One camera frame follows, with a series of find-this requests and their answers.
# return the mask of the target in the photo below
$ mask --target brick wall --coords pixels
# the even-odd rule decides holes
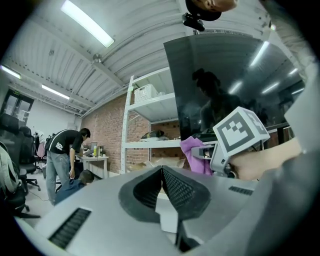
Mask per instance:
[[[91,137],[85,141],[85,144],[98,142],[98,146],[104,146],[104,153],[109,157],[108,170],[119,173],[121,170],[121,139],[123,118],[125,111],[127,95],[124,94],[108,102],[102,107],[86,116],[81,123],[81,128],[88,128],[91,131]],[[130,113],[129,120],[135,118],[137,114]],[[133,119],[128,126],[127,142],[138,142],[139,139],[148,132],[149,122],[139,116]],[[179,122],[167,122],[154,124],[152,130],[162,130],[169,139],[180,136]],[[147,148],[130,148],[127,149],[127,164],[136,164],[148,160]],[[180,148],[154,148],[151,150],[153,157],[179,157],[186,158]],[[103,168],[103,163],[94,163],[96,166]]]

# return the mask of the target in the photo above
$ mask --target black office chair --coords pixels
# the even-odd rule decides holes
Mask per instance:
[[[37,170],[35,158],[35,138],[31,134],[30,128],[22,126],[19,129],[23,133],[23,140],[20,151],[20,169],[25,169],[27,174],[33,174]],[[26,183],[38,187],[41,190],[36,178],[27,178]]]
[[[25,208],[29,212],[29,207],[26,203],[26,191],[27,186],[27,171],[20,169],[20,151],[24,135],[19,131],[19,120],[11,115],[2,114],[0,116],[0,146],[4,148],[10,156],[12,164],[15,166],[15,171],[19,180],[22,181],[22,185],[17,188],[15,193],[6,191],[0,192],[3,197],[3,201],[6,202],[10,212],[17,217],[25,219],[38,219],[41,216],[23,213]]]

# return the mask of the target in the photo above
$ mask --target ceiling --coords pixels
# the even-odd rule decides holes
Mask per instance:
[[[125,93],[131,76],[168,67],[164,43],[194,34],[182,24],[184,0],[71,0],[114,39],[105,48],[60,10],[64,1],[46,1],[34,11],[2,64],[21,75],[8,75],[11,88],[77,116]],[[219,20],[205,22],[206,28],[262,38],[269,18],[258,1],[252,2],[240,1]],[[94,61],[96,54],[101,63]]]

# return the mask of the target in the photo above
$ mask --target black t-shirt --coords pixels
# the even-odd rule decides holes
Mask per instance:
[[[70,152],[70,145],[79,153],[81,144],[84,139],[81,133],[77,130],[62,130],[51,138],[48,145],[48,150],[56,154],[67,154]]]

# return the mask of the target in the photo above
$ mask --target human hand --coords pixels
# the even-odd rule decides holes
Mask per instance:
[[[237,172],[238,178],[246,181],[259,179],[263,172],[268,169],[261,151],[233,155],[229,164]]]
[[[70,176],[70,179],[74,179],[76,174],[75,174],[75,168],[71,168],[70,171],[69,171],[69,176]]]

